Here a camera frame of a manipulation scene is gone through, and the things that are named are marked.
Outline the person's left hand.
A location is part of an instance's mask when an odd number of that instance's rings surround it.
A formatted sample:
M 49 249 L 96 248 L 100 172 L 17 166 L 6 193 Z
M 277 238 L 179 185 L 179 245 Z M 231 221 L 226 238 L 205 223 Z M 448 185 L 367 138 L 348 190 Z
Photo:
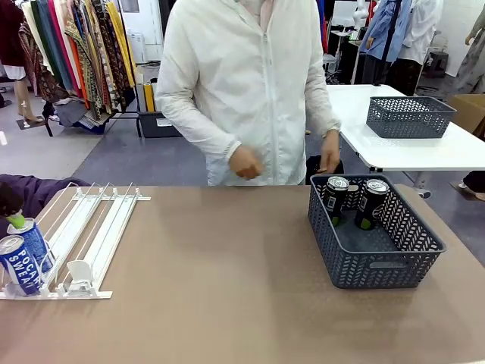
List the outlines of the person's left hand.
M 320 172 L 333 173 L 340 163 L 340 133 L 329 130 L 321 148 Z

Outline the person's right hand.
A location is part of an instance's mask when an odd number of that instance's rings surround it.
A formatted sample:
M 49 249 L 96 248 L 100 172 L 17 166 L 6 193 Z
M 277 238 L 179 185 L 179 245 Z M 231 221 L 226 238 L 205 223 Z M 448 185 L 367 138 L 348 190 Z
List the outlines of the person's right hand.
M 238 177 L 252 180 L 261 175 L 263 166 L 257 155 L 247 146 L 238 146 L 229 160 L 230 170 Z

